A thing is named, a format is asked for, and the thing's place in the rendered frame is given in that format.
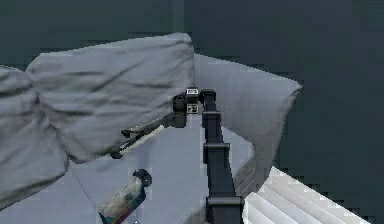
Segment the white ribbed panel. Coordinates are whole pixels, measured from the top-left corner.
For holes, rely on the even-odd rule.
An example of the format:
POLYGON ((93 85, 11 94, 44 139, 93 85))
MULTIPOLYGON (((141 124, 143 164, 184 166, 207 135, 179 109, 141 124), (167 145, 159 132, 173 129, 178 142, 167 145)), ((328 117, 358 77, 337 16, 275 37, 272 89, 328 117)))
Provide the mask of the white ribbed panel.
POLYGON ((371 224, 273 167, 245 199, 244 224, 371 224))

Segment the large grey pillow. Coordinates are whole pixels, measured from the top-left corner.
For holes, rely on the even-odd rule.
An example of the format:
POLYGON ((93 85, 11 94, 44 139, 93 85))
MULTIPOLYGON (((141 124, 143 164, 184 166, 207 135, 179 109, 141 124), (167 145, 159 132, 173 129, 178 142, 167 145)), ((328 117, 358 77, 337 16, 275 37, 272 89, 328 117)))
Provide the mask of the large grey pillow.
POLYGON ((186 33, 42 53, 27 67, 70 159, 85 163, 172 112, 194 84, 194 48, 186 33))

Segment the pale bottle with black cap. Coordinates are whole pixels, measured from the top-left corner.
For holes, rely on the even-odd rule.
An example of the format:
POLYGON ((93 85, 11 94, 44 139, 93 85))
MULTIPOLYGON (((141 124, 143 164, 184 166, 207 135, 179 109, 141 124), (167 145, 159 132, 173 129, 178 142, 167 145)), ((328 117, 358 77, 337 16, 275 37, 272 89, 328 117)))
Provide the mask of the pale bottle with black cap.
POLYGON ((145 188, 152 184, 152 176, 145 169, 136 169, 130 181, 98 209, 103 224, 122 224, 146 199, 145 188))

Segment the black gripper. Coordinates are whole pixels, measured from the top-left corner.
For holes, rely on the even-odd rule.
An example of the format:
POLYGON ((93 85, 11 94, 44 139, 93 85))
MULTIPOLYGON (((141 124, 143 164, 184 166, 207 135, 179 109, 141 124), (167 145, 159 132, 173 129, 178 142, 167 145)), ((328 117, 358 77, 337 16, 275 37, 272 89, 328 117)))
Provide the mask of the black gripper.
POLYGON ((184 128, 187 123, 186 102, 183 95, 177 95, 172 99, 173 112, 163 118, 153 120, 147 124, 123 129, 121 134, 127 141, 113 149, 109 155, 113 159, 120 159, 124 154, 143 144, 164 129, 167 124, 174 128, 184 128))

